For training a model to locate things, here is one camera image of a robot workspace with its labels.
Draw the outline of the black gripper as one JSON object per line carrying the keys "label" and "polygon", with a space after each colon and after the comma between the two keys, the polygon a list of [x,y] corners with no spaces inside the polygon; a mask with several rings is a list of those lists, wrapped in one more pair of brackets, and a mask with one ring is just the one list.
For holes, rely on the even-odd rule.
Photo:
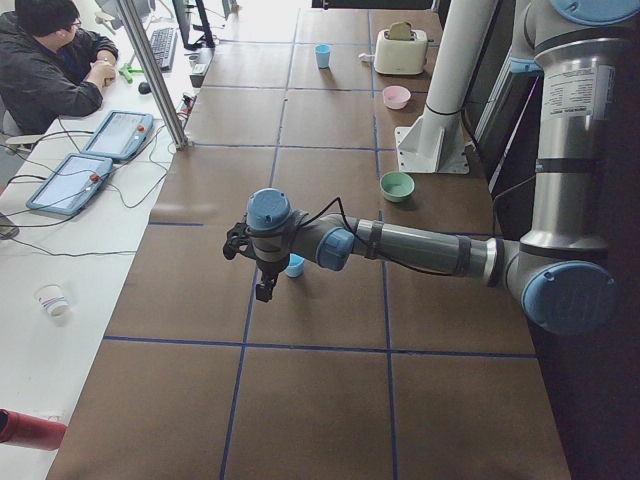
{"label": "black gripper", "polygon": [[262,279],[255,285],[255,298],[261,302],[269,302],[273,297],[275,279],[289,264],[289,254],[271,245],[266,237],[250,235],[250,229],[244,222],[236,222],[227,231],[223,246],[226,260],[233,260],[237,254],[254,260],[262,273]]}

